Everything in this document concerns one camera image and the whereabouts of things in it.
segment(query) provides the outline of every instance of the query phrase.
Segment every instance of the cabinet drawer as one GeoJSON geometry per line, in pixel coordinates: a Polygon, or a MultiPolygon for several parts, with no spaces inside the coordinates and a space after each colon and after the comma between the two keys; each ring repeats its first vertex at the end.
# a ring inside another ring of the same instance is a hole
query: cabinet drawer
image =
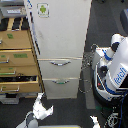
{"type": "Polygon", "coordinates": [[[79,79],[44,79],[48,99],[77,98],[79,79]]]}
{"type": "Polygon", "coordinates": [[[80,77],[82,59],[38,62],[43,78],[80,77]]]}
{"type": "Polygon", "coordinates": [[[23,49],[31,48],[28,32],[24,31],[1,31],[0,49],[23,49]]]}
{"type": "Polygon", "coordinates": [[[23,66],[23,67],[0,67],[0,77],[16,77],[16,76],[34,76],[38,75],[37,67],[23,66]]]}
{"type": "Polygon", "coordinates": [[[31,49],[0,50],[0,66],[35,65],[31,49]]]}
{"type": "Polygon", "coordinates": [[[40,92],[38,79],[28,82],[1,82],[0,93],[40,92]]]}

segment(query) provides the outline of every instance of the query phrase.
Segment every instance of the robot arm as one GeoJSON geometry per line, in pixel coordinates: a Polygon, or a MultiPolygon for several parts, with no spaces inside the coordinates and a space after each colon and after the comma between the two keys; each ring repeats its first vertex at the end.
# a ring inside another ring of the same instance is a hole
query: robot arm
{"type": "Polygon", "coordinates": [[[49,108],[48,110],[46,110],[42,106],[40,99],[42,98],[43,95],[44,95],[44,93],[38,93],[38,97],[37,97],[37,99],[34,103],[34,106],[33,106],[33,113],[34,113],[35,118],[41,119],[41,120],[43,120],[47,116],[53,114],[53,106],[51,108],[49,108]]]}
{"type": "Polygon", "coordinates": [[[41,98],[44,93],[38,93],[38,96],[33,105],[33,111],[27,113],[25,120],[19,124],[16,128],[38,128],[37,119],[43,120],[49,115],[53,114],[53,106],[46,110],[42,103],[41,98]]]}

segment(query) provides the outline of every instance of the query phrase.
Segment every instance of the sticker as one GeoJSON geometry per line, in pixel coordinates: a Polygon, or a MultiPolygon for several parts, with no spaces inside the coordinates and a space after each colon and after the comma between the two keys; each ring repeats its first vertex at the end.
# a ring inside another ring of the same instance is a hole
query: sticker
{"type": "Polygon", "coordinates": [[[5,55],[1,55],[1,58],[6,58],[6,56],[5,55]]]}
{"type": "Polygon", "coordinates": [[[13,35],[12,34],[7,34],[9,39],[13,39],[13,35]]]}
{"type": "Polygon", "coordinates": [[[27,54],[13,54],[14,58],[28,58],[27,54]]]}
{"type": "Polygon", "coordinates": [[[12,70],[13,68],[8,68],[9,70],[12,70]]]}
{"type": "Polygon", "coordinates": [[[49,5],[48,4],[37,4],[39,17],[49,17],[49,5]]]}

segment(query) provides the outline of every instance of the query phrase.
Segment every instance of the white robot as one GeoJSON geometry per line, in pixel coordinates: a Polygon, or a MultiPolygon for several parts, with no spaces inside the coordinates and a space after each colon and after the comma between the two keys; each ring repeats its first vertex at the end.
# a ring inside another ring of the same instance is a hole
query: white robot
{"type": "Polygon", "coordinates": [[[53,106],[46,110],[40,101],[44,93],[39,93],[33,106],[33,111],[27,113],[25,120],[16,128],[40,128],[37,119],[43,120],[53,114],[53,106]]]}
{"type": "MultiPolygon", "coordinates": [[[[128,10],[121,12],[120,20],[128,34],[128,10]]],[[[93,91],[102,101],[114,105],[128,90],[128,37],[114,34],[111,46],[96,48],[92,69],[94,70],[93,91]]]]}

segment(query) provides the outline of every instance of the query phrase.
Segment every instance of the gray floor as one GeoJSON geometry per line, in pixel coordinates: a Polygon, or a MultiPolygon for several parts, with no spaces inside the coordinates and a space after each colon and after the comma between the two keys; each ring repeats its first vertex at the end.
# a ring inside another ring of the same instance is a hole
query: gray floor
{"type": "MultiPolygon", "coordinates": [[[[79,125],[82,128],[92,128],[93,122],[90,116],[97,116],[103,128],[105,119],[100,110],[97,109],[98,103],[93,97],[90,81],[90,69],[88,66],[87,55],[91,55],[91,45],[110,46],[111,36],[120,33],[126,36],[120,23],[121,10],[128,8],[128,1],[121,3],[120,0],[106,0],[100,4],[101,0],[92,0],[91,15],[85,45],[85,55],[83,69],[81,72],[80,89],[85,94],[78,91],[77,99],[49,100],[47,103],[54,105],[54,114],[39,125],[79,125]]],[[[32,110],[35,99],[20,99],[18,105],[0,104],[0,128],[15,128],[21,123],[28,111],[32,110]]]]}

